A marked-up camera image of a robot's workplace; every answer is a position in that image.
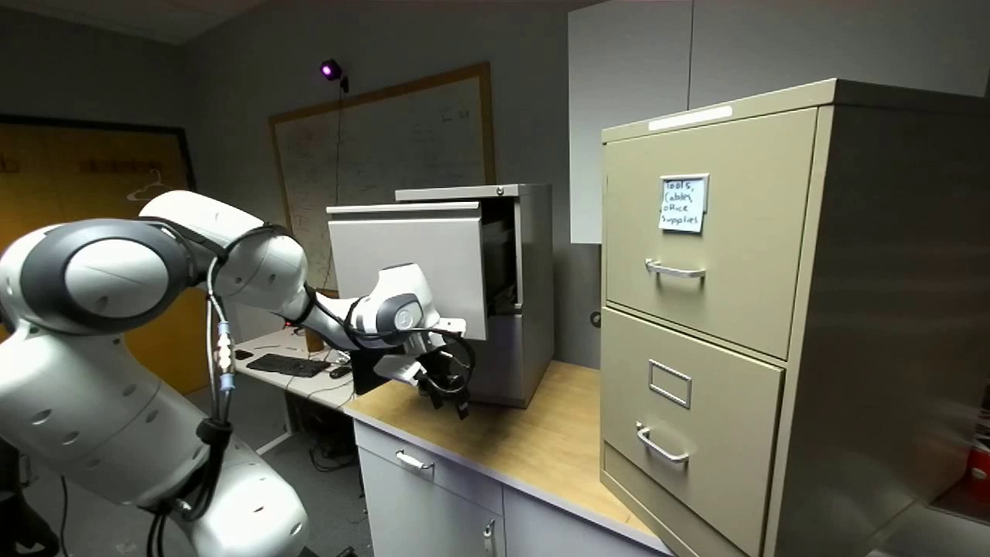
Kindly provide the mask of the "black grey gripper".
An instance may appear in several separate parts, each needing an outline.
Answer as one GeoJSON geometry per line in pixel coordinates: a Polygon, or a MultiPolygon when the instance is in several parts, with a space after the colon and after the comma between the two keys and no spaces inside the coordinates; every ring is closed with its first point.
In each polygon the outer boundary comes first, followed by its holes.
{"type": "Polygon", "coordinates": [[[465,320],[438,320],[393,353],[383,353],[370,370],[383,380],[421,391],[437,409],[451,406],[459,419],[468,419],[478,356],[465,331],[465,320]]]}

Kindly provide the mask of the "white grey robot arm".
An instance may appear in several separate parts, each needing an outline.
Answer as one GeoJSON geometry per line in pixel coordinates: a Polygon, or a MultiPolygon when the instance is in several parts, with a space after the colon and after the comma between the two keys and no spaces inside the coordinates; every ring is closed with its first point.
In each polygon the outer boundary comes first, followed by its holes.
{"type": "Polygon", "coordinates": [[[296,557],[305,510],[232,435],[232,336],[220,333],[212,406],[196,409],[127,351],[124,333],[203,289],[212,322],[247,303],[315,331],[354,362],[354,386],[383,380],[460,409],[474,353],[434,307],[415,263],[376,271],[364,296],[305,284],[301,241],[232,205],[172,188],[134,221],[76,221],[14,237],[0,261],[0,432],[76,485],[181,527],[199,557],[296,557]]]}

